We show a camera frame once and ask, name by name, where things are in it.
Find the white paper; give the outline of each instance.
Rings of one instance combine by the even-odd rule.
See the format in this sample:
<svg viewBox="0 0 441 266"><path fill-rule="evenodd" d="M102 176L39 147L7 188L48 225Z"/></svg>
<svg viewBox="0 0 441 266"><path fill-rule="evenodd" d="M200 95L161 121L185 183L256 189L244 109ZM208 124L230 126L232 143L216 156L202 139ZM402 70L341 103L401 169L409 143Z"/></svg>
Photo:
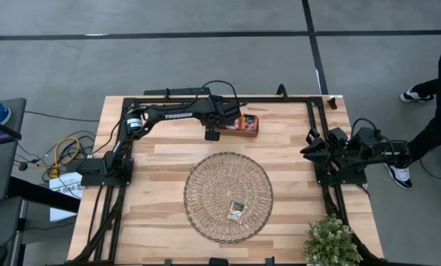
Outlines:
<svg viewBox="0 0 441 266"><path fill-rule="evenodd" d="M65 194L67 196L81 199L83 192L83 189L81 187L81 178L82 176L75 172L63 174L59 178L49 180L49 189ZM49 220L51 222L61 221L62 219L67 219L75 215L75 213L72 213L70 211L62 211L57 208L49 209Z"/></svg>

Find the concrete floor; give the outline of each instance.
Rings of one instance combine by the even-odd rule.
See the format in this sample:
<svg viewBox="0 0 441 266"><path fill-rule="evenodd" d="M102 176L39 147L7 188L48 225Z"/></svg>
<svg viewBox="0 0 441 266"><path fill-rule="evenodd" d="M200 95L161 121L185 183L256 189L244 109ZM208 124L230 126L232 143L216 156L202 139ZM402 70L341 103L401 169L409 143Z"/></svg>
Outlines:
<svg viewBox="0 0 441 266"><path fill-rule="evenodd" d="M316 30L441 30L441 1L313 0ZM232 30L307 30L296 0L0 0L0 35L178 33ZM350 120L367 117L391 139L410 140L435 105L403 104L398 95L437 76L441 35L319 37L330 94L344 95ZM308 37L0 41L0 98L25 97L27 109L97 119L106 95L145 89L233 83L240 94L317 95ZM215 93L227 93L213 86ZM96 123L26 115L22 144L45 152ZM441 176L441 148L424 158ZM382 166L366 170L385 257L441 265L441 180L411 167L404 191ZM39 183L39 172L16 172ZM62 262L70 235L28 245L26 265Z"/></svg>

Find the wooden table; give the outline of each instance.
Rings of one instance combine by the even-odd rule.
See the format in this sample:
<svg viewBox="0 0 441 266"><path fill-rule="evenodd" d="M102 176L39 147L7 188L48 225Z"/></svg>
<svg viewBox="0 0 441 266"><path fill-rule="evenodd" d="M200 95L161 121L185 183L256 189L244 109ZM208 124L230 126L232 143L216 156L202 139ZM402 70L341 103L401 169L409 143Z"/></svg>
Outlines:
<svg viewBox="0 0 441 266"><path fill-rule="evenodd" d="M123 97L105 99L95 148L109 139L120 118L122 102ZM341 127L349 134L343 98L337 99L337 105L336 110L325 106L329 128ZM307 223L325 215L313 165L299 153L307 145L305 137L310 129L306 104L249 103L242 112L259 116L257 138L221 136L216 143L204 141L205 130L200 122L186 119L158 123L134 144L136 166L126 191L116 263L163 263L165 259L173 259L173 263L208 263L210 257L227 258L230 263L264 263L264 258L271 256L277 263L305 262ZM318 110L314 113L320 128ZM102 157L113 146L114 140L97 156ZM251 157L265 169L273 184L269 222L258 235L239 244L219 244L202 237L189 224L182 204L189 171L220 151ZM382 257L369 198L356 185L343 185L342 189L350 225L368 249ZM86 244L97 192L98 187L91 187L83 193L68 259L76 257ZM104 194L93 232L98 228ZM110 232L104 241L103 259L108 256Z"/></svg>

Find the potted plant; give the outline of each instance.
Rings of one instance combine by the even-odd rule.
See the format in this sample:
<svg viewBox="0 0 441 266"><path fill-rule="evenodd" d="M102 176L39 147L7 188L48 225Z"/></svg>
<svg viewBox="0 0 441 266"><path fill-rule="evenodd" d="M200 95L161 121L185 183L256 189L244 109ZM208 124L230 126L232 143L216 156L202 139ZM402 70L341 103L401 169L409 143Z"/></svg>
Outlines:
<svg viewBox="0 0 441 266"><path fill-rule="evenodd" d="M353 266L362 260L352 242L352 229L335 215L309 223L304 255L309 263L320 266Z"/></svg>

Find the round wicker mat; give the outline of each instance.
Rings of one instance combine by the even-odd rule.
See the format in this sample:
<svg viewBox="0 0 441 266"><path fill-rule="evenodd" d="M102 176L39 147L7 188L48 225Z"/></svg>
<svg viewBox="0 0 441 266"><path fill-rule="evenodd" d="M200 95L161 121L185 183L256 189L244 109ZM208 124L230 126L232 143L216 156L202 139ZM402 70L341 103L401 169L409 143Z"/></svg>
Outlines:
<svg viewBox="0 0 441 266"><path fill-rule="evenodd" d="M246 207L242 223L227 219L230 206ZM192 226L215 242L237 243L257 234L273 209L273 188L263 168L241 154L222 152L195 166L184 188Z"/></svg>

